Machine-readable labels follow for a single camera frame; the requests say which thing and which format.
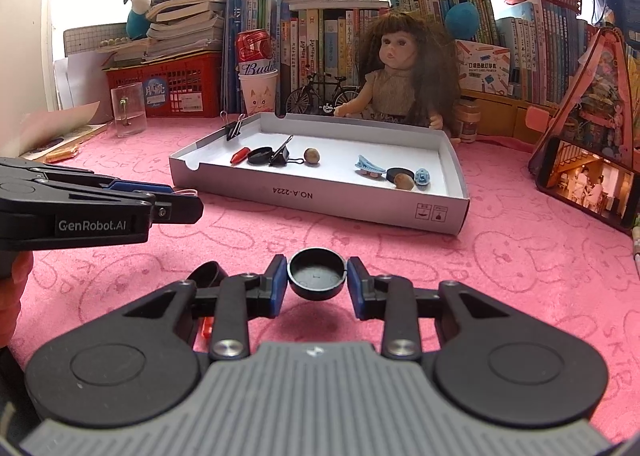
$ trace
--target grid board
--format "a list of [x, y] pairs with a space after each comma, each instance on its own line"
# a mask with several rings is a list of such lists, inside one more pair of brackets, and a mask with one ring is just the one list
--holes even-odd
[[97, 24], [70, 28], [62, 33], [65, 42], [65, 57], [81, 51], [91, 51], [100, 47], [104, 40], [118, 39], [127, 36], [127, 23]]

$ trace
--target white cardboard tray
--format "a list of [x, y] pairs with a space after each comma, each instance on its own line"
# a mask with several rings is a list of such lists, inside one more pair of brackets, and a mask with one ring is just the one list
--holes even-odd
[[[231, 156], [249, 147], [287, 145], [290, 158], [307, 147], [320, 153], [317, 166], [231, 166]], [[425, 168], [426, 188], [402, 191], [384, 176], [358, 174], [358, 155], [382, 168]], [[259, 113], [242, 122], [241, 134], [226, 140], [224, 129], [169, 157], [176, 187], [279, 205], [331, 216], [444, 234], [460, 232], [469, 196], [458, 157], [442, 131], [352, 118]]]

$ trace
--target budweiser can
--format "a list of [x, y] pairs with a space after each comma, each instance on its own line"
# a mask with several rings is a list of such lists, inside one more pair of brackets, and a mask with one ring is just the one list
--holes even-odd
[[238, 73], [241, 75], [257, 75], [275, 69], [271, 36], [266, 30], [248, 30], [240, 32], [236, 37], [238, 53]]

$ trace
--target human hand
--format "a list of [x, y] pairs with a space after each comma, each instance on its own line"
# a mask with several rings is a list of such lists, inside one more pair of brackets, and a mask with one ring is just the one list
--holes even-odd
[[430, 118], [429, 128], [430, 129], [442, 129], [443, 121], [441, 115], [433, 115]]
[[20, 298], [33, 270], [33, 252], [21, 252], [15, 258], [12, 274], [0, 280], [0, 347], [5, 347], [14, 336], [20, 314]]

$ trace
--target brown nut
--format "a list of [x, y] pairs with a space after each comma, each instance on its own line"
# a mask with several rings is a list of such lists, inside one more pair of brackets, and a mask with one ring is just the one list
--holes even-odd
[[394, 184], [396, 184], [396, 188], [403, 191], [410, 191], [414, 188], [414, 181], [410, 176], [400, 173], [396, 175], [394, 178]]
[[304, 157], [305, 157], [305, 162], [311, 165], [315, 165], [316, 163], [320, 162], [320, 153], [318, 152], [317, 149], [314, 149], [313, 147], [309, 147], [305, 151]]

